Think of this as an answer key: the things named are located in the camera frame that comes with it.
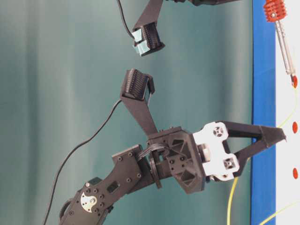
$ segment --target bolt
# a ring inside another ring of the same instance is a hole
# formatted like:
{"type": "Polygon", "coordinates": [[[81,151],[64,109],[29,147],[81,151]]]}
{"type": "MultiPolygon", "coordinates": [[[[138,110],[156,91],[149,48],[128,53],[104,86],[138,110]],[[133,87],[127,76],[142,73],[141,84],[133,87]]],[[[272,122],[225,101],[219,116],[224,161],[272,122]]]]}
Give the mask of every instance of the bolt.
{"type": "Polygon", "coordinates": [[[223,135],[224,131],[221,127],[215,127],[213,133],[215,136],[221,137],[223,135]]]}
{"type": "Polygon", "coordinates": [[[95,203],[96,202],[96,199],[95,198],[92,198],[91,200],[90,200],[90,203],[95,203]]]}

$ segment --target blue stripe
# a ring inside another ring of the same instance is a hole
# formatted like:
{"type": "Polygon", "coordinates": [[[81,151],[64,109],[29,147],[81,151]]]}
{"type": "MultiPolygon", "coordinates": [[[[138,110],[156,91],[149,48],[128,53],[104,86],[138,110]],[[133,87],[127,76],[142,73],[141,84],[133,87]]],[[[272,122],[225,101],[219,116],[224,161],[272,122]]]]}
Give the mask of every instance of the blue stripe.
{"type": "MultiPolygon", "coordinates": [[[[275,127],[275,27],[266,22],[264,4],[253,1],[253,124],[275,127]]],[[[275,146],[253,157],[251,175],[251,224],[257,225],[276,210],[275,146]]]]}

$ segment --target teal backdrop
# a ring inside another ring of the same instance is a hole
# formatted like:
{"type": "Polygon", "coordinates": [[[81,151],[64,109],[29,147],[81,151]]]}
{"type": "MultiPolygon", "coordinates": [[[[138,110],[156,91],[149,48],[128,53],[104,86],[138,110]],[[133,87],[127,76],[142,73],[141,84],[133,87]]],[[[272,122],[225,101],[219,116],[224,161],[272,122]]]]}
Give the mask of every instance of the teal backdrop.
{"type": "MultiPolygon", "coordinates": [[[[147,0],[122,0],[129,27],[147,0]]],[[[251,123],[252,1],[195,7],[163,4],[166,47],[139,57],[115,0],[1,0],[0,224],[40,225],[63,158],[92,135],[118,99],[125,71],[154,77],[150,111],[158,129],[195,132],[215,120],[251,123]]],[[[123,104],[64,167],[48,224],[84,182],[104,178],[111,155],[146,136],[123,104]]],[[[249,144],[234,140],[234,151],[249,144]]],[[[250,163],[233,199],[232,224],[250,221],[250,163]]],[[[175,179],[115,203],[105,225],[220,225],[232,182],[187,195],[175,179]]]]}

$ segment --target red plastic cap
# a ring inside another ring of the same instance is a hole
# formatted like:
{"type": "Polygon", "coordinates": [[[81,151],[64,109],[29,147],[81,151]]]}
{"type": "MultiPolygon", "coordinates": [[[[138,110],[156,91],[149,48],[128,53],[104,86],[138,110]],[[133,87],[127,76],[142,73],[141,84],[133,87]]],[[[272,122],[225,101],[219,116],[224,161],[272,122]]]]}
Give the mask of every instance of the red plastic cap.
{"type": "Polygon", "coordinates": [[[286,16],[284,0],[266,0],[263,6],[268,22],[282,20],[286,16]]]}

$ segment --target red tip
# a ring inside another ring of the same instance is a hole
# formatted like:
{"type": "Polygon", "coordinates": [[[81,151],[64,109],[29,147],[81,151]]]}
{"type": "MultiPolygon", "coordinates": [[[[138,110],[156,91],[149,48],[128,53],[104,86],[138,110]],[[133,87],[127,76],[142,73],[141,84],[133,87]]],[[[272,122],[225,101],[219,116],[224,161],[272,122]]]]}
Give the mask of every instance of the red tip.
{"type": "Polygon", "coordinates": [[[292,175],[293,175],[293,177],[294,177],[295,179],[298,178],[298,171],[297,171],[296,168],[294,168],[294,169],[292,170],[292,175]]]}
{"type": "Polygon", "coordinates": [[[292,85],[294,88],[298,86],[298,78],[297,76],[292,76],[292,85]]]}
{"type": "Polygon", "coordinates": [[[296,122],[292,123],[292,131],[294,132],[294,134],[298,131],[298,124],[296,122]]]}
{"type": "Polygon", "coordinates": [[[263,7],[268,22],[275,22],[286,16],[284,0],[266,0],[263,7]]]}

